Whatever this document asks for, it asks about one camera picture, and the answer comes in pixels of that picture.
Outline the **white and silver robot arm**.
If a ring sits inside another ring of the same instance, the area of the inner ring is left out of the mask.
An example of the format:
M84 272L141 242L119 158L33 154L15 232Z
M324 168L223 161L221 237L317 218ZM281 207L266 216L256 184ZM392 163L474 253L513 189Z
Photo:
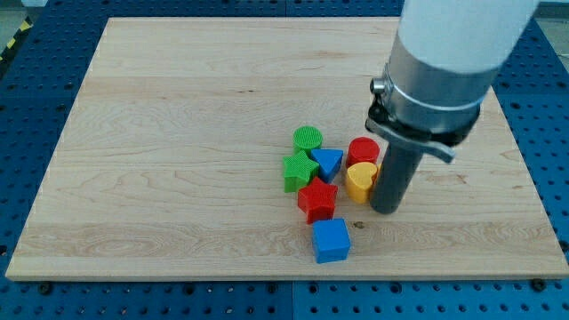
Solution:
M366 129L387 141L370 205L395 212L424 155L449 164L539 0L408 0L370 82Z

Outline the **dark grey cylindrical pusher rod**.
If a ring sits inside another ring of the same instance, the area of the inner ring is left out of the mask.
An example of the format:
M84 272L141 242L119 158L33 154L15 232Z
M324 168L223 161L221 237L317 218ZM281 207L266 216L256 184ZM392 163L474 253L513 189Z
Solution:
M422 153L389 143L370 197L370 206L379 213L397 210L422 159Z

